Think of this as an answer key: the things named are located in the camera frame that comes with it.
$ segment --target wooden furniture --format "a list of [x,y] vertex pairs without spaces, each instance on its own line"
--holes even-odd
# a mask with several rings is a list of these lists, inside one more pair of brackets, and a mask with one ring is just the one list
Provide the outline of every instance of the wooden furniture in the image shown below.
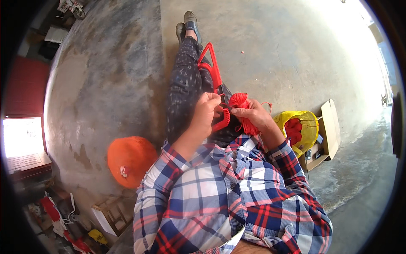
[[45,151],[7,158],[7,169],[13,181],[23,180],[44,173],[51,174],[52,161]]
[[120,236],[124,230],[132,224],[133,217],[126,219],[119,204],[123,201],[123,196],[108,196],[101,202],[92,205],[93,213],[99,220],[103,229],[112,235]]

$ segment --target bright window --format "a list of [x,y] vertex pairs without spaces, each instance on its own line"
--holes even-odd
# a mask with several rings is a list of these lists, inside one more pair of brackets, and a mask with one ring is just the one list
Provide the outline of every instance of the bright window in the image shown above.
[[40,117],[4,119],[6,157],[36,154],[44,150]]

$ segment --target finger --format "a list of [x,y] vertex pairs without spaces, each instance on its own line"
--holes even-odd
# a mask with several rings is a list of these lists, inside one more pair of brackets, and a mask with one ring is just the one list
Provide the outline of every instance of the finger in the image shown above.
[[218,113],[222,113],[222,112],[223,112],[223,108],[222,108],[220,105],[218,105],[217,107],[215,107],[214,111],[215,111],[215,112],[218,112]]
[[215,99],[215,98],[221,98],[220,95],[216,94],[216,93],[205,93],[207,95],[207,97],[209,98],[209,100]]
[[199,100],[197,101],[196,105],[200,105],[200,104],[203,104],[203,103],[205,103],[206,101],[208,101],[208,100],[209,100],[209,96],[208,96],[207,94],[208,94],[208,93],[203,93],[203,94],[200,96]]
[[217,95],[217,97],[214,97],[213,99],[211,99],[205,103],[207,103],[207,105],[209,105],[210,108],[214,110],[218,105],[220,105],[221,97]]
[[252,113],[252,109],[242,109],[242,108],[235,108],[231,109],[231,113],[238,117],[250,117]]
[[261,103],[259,103],[257,100],[255,99],[250,99],[249,103],[249,108],[250,109],[257,109],[261,106]]

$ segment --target gray shoe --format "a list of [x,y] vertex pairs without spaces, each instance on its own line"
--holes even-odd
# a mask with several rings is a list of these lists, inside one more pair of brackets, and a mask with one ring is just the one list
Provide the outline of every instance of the gray shoe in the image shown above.
[[197,18],[193,11],[185,12],[185,25],[186,30],[193,30],[196,33],[197,42],[202,43],[202,38],[200,37],[199,29],[197,28]]
[[179,46],[182,45],[183,40],[185,39],[186,35],[186,26],[185,23],[178,23],[176,25],[176,36],[178,37],[179,40]]

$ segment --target person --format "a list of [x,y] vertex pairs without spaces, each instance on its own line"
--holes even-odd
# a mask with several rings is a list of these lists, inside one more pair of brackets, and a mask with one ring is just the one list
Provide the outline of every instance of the person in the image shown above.
[[[184,18],[176,27],[167,139],[137,190],[134,253],[325,253],[331,221],[266,109],[248,99],[248,109],[232,109],[230,124],[212,133],[222,97],[197,67],[197,18],[191,11]],[[231,93],[221,88],[228,103]],[[236,131],[240,117],[261,135]]]

